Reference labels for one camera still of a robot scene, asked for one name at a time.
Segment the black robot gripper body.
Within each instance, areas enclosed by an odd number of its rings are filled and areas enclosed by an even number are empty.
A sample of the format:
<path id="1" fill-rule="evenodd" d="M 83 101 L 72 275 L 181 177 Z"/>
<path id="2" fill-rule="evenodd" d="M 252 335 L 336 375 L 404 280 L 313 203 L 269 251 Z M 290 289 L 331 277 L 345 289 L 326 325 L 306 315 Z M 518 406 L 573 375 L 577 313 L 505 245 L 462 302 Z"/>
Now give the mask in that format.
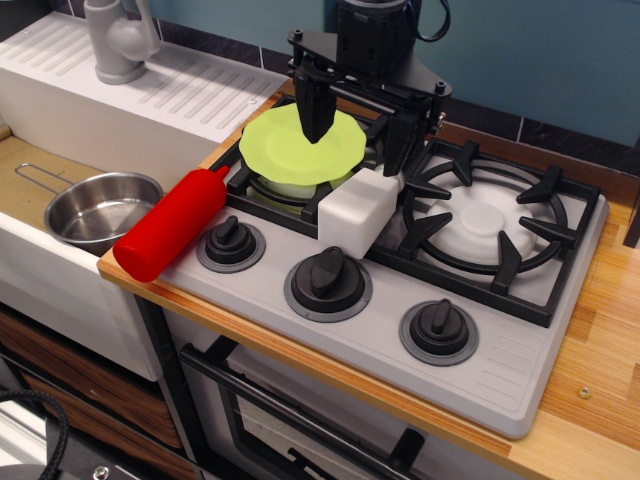
<path id="1" fill-rule="evenodd" d="M 335 73 L 331 90 L 336 97 L 391 113 L 420 113 L 426 131 L 436 133 L 442 124 L 441 100 L 452 88 L 413 49 L 418 40 L 433 43 L 446 35 L 451 9 L 447 1 L 441 3 L 443 23 L 425 36 L 419 31 L 421 6 L 420 1 L 340 1 L 335 33 L 296 29 L 288 34 L 290 75 L 294 78 L 303 57 L 311 55 Z"/>

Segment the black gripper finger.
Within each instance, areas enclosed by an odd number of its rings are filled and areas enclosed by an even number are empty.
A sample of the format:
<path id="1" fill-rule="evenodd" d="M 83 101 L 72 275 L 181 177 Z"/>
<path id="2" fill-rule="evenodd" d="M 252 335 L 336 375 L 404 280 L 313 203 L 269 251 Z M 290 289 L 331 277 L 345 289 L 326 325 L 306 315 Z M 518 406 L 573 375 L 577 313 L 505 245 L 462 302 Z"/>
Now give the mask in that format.
<path id="1" fill-rule="evenodd" d="M 424 143 L 425 135 L 420 113 L 395 112 L 388 121 L 383 175 L 398 175 L 407 158 Z"/>
<path id="2" fill-rule="evenodd" d="M 335 80 L 335 73 L 311 55 L 305 55 L 295 71 L 295 98 L 301 128 L 312 144 L 319 142 L 333 125 L 336 96 L 331 86 Z"/>

